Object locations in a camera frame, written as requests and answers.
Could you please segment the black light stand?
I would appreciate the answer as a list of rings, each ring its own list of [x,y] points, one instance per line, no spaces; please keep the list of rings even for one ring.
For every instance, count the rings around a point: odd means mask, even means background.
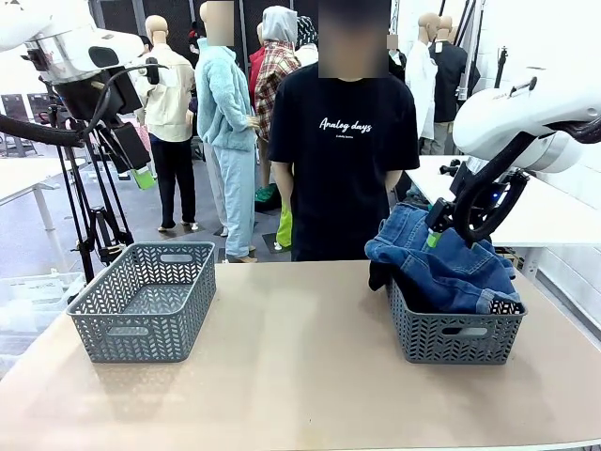
[[[507,61],[507,56],[508,56],[507,47],[503,46],[501,48],[501,51],[499,53],[499,58],[498,58],[498,66],[497,66],[497,72],[496,72],[495,82],[494,82],[495,88],[499,88],[501,86],[501,79],[502,79],[503,70],[504,70],[504,67],[505,67],[505,64]]]

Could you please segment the mannequin in black jacket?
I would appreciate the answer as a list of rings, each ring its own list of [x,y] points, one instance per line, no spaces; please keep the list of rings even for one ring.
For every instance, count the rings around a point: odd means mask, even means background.
[[[454,125],[458,108],[457,89],[466,69],[467,52],[450,41],[453,19],[441,16],[437,38],[429,49],[437,65],[435,83],[434,138],[430,155],[444,155],[449,133]]]

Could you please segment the mannequin in beige shirt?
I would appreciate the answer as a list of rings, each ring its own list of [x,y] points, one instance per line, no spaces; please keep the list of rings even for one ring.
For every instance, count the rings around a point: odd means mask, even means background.
[[[194,69],[190,61],[167,44],[167,21],[159,15],[146,18],[146,32],[153,45],[147,54],[167,68],[174,82],[151,84],[145,76],[138,78],[135,89],[142,103],[138,119],[149,134],[152,157],[157,173],[162,202],[162,223],[165,233],[176,226],[174,221],[175,191],[180,192],[181,223],[195,231],[195,186],[191,140],[193,114],[189,112],[194,87]]]

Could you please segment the blue denim jeans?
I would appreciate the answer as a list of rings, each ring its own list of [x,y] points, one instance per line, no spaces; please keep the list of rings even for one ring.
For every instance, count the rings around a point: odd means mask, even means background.
[[[427,212],[397,204],[378,234],[365,245],[373,263],[388,266],[417,288],[437,313],[510,315],[525,306],[513,286],[515,269],[486,240],[468,246],[449,228],[436,243],[426,225]]]

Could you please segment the white desk with legs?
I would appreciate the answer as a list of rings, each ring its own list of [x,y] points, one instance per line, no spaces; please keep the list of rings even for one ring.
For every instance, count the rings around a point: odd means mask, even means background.
[[[44,196],[44,191],[59,188],[58,184],[52,184],[52,178],[62,175],[63,172],[62,163],[58,158],[0,158],[0,207],[32,194],[54,251],[55,268],[61,272],[69,272],[70,264],[67,263],[57,238],[54,220]]]

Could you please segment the grey plastic woven basket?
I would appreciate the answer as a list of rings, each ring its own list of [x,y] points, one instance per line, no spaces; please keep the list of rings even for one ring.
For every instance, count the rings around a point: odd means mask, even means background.
[[[503,365],[528,313],[523,303],[499,301],[488,315],[418,313],[394,280],[386,292],[400,348],[413,364]]]
[[[177,363],[189,357],[215,293],[214,243],[140,242],[67,313],[94,363]]]

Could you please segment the person's right forearm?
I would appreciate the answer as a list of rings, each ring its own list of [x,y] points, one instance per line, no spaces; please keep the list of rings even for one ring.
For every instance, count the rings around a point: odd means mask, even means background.
[[[281,195],[282,203],[288,210],[292,210],[291,196],[294,189],[294,172],[291,163],[271,164],[278,190]]]

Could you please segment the mannequin in white shirt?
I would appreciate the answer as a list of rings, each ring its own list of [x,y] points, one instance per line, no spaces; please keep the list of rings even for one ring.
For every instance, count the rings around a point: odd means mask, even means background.
[[[407,59],[406,84],[414,99],[417,135],[424,140],[434,139],[435,87],[438,66],[429,53],[436,39],[440,16],[433,12],[418,19],[417,40]]]

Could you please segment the clear plastic storage bin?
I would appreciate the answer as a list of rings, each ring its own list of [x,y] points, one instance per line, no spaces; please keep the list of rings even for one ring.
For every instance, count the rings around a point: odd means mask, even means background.
[[[0,378],[85,285],[82,272],[0,279]]]

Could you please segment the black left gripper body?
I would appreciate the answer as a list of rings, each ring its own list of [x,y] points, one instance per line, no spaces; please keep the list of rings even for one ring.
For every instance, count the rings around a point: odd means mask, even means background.
[[[103,85],[121,70],[124,68],[102,70],[86,80],[59,84],[56,86],[56,93],[74,118],[90,121],[100,99]],[[133,113],[142,106],[128,73],[115,79],[108,99],[107,109],[101,116],[104,122],[116,121],[118,115]]]

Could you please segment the mannequin in plaid hooded shirt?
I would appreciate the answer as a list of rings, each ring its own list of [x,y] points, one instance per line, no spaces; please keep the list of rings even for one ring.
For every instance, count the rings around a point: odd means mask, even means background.
[[[260,188],[270,185],[268,142],[275,96],[284,78],[301,66],[295,55],[298,37],[298,13],[283,6],[271,6],[263,11],[262,39],[264,58],[254,89],[254,105],[259,122],[258,148]]]

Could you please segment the person in black T-shirt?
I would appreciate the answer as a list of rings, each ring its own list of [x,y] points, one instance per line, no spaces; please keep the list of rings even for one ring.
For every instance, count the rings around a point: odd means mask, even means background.
[[[419,164],[413,96],[389,70],[392,0],[320,0],[318,60],[288,74],[270,162],[291,163],[291,258],[361,260],[389,215],[388,171]]]

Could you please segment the mannequin in light blue fleece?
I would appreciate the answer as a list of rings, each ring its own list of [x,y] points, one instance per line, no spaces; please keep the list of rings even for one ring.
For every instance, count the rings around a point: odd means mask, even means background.
[[[254,231],[255,129],[249,87],[236,53],[234,6],[228,0],[206,0],[199,8],[207,35],[198,41],[195,70],[198,132],[212,146],[223,180],[228,235],[224,253],[234,263],[255,263]]]

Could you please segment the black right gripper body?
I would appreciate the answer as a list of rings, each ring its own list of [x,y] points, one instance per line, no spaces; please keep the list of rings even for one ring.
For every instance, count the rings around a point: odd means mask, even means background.
[[[466,190],[467,183],[471,176],[475,174],[475,171],[470,169],[466,162],[456,163],[453,169],[455,169],[455,176],[450,191],[455,195],[455,199],[458,199]],[[509,185],[509,174],[507,172],[486,185],[473,201],[470,209],[470,221],[483,222],[485,217],[497,207]]]

